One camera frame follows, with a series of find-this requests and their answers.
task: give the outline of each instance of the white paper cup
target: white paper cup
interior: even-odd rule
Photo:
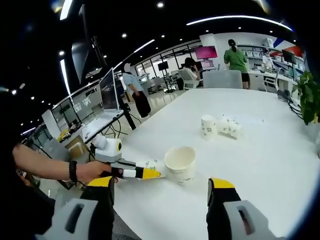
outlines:
[[[201,117],[202,138],[206,141],[212,141],[217,133],[215,118],[211,115]]]
[[[195,157],[191,147],[171,148],[164,157],[167,178],[181,186],[190,185],[195,179]]]
[[[241,128],[242,126],[239,123],[226,116],[224,116],[218,124],[219,132],[229,135],[236,139],[239,137]]]
[[[147,169],[153,169],[161,173],[161,176],[159,178],[163,178],[166,176],[166,168],[165,163],[163,161],[159,161],[156,159],[153,160],[146,160],[146,161],[138,161],[135,164],[137,167],[141,168],[147,168]]]

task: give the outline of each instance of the black bracelet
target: black bracelet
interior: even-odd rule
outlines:
[[[69,178],[72,182],[76,183],[77,179],[77,162],[70,161],[69,162]]]

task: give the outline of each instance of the pink screen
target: pink screen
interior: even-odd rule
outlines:
[[[197,59],[217,58],[217,51],[214,46],[200,46],[195,49]]]

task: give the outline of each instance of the woman in green shirt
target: woman in green shirt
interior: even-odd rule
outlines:
[[[242,87],[243,89],[249,89],[249,74],[246,67],[247,57],[241,50],[237,49],[236,42],[233,39],[230,39],[228,44],[231,48],[224,53],[224,63],[230,63],[230,70],[239,70],[241,72]]]

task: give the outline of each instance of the potted plant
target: potted plant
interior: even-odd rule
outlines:
[[[308,135],[313,141],[320,141],[320,84],[314,80],[312,74],[305,71],[292,93],[298,90],[302,118],[307,126]]]

